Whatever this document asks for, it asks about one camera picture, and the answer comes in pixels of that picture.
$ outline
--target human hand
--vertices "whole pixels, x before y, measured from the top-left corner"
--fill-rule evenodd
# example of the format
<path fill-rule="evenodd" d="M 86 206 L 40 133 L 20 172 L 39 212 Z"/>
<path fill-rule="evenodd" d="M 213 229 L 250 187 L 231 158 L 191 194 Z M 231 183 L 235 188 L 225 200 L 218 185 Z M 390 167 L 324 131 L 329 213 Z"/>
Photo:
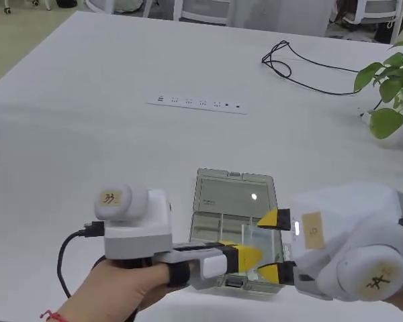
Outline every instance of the human hand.
<path fill-rule="evenodd" d="M 128 270 L 104 260 L 58 313 L 68 322 L 124 322 L 136 309 L 146 309 L 182 289 L 167 288 L 168 283 L 166 264 Z"/>

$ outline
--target clear plastic box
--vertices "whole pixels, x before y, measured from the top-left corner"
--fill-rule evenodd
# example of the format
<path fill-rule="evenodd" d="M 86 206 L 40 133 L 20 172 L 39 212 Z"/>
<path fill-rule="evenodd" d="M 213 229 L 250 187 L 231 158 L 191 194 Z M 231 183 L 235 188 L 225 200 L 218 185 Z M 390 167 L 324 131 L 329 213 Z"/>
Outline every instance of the clear plastic box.
<path fill-rule="evenodd" d="M 234 242 L 263 253 L 254 269 L 221 276 L 218 287 L 263 293 L 277 293 L 282 288 L 257 274 L 259 266 L 283 261 L 281 232 L 257 227 L 260 218 L 276 206 L 270 176 L 198 170 L 190 240 Z"/>

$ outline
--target power outlet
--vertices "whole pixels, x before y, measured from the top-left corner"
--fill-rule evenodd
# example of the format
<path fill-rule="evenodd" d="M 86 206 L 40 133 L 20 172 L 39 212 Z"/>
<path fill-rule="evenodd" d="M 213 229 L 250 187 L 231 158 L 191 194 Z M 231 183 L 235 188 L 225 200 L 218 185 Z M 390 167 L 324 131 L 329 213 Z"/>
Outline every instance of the power outlet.
<path fill-rule="evenodd" d="M 148 100 L 148 104 L 183 107 L 186 109 L 203 109 L 223 113 L 247 114 L 246 109 L 240 103 L 232 101 L 219 101 L 207 99 L 195 99 L 191 97 L 179 97 L 173 95 L 159 95 Z"/>

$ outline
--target red string bracelet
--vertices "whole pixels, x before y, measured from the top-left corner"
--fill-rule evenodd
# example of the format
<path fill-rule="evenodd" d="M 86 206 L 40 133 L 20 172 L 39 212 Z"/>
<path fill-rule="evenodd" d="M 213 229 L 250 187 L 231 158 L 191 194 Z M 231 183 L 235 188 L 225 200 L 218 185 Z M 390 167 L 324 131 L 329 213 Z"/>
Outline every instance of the red string bracelet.
<path fill-rule="evenodd" d="M 55 312 L 51 312 L 50 310 L 47 310 L 45 313 L 40 315 L 40 318 L 43 319 L 43 317 L 45 315 L 48 315 L 48 317 L 46 318 L 46 320 L 49 319 L 54 319 L 56 321 L 60 321 L 60 322 L 68 322 L 64 317 L 62 317 L 59 313 Z"/>

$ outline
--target floor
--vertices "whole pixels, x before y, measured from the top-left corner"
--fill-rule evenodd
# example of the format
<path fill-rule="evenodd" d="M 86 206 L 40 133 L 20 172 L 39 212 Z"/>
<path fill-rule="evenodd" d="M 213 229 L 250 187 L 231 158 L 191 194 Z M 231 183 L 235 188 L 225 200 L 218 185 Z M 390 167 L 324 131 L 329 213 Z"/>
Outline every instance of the floor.
<path fill-rule="evenodd" d="M 52 10 L 46 11 L 42 1 L 32 7 L 25 0 L 10 0 L 12 14 L 5 15 L 0 0 L 0 78 L 76 10 L 57 8 L 51 0 Z"/>

